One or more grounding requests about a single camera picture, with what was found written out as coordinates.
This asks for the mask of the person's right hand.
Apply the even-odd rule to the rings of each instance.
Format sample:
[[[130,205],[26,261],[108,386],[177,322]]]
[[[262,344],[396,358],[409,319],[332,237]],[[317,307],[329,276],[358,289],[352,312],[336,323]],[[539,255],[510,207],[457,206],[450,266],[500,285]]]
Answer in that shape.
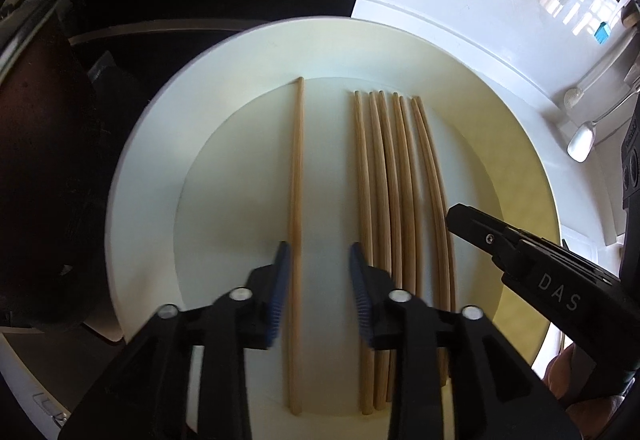
[[[557,399],[561,399],[570,390],[574,379],[572,360],[575,344],[568,346],[548,364],[544,373],[544,383]],[[617,408],[624,402],[622,396],[609,397],[573,404],[566,414],[577,426],[584,439],[594,439],[614,416]]]

